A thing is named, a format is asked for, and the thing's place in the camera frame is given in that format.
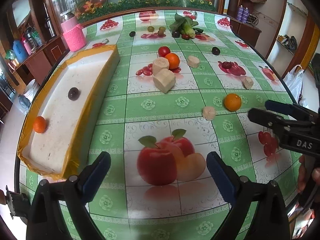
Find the person's right hand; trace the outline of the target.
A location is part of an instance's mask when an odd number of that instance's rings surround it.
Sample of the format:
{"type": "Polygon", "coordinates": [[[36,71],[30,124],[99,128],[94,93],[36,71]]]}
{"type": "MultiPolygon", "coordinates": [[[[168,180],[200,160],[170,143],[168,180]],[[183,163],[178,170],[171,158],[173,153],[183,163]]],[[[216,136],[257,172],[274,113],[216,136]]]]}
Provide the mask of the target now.
{"type": "Polygon", "coordinates": [[[319,200],[319,159],[308,155],[299,158],[297,188],[299,204],[303,207],[319,200]]]}

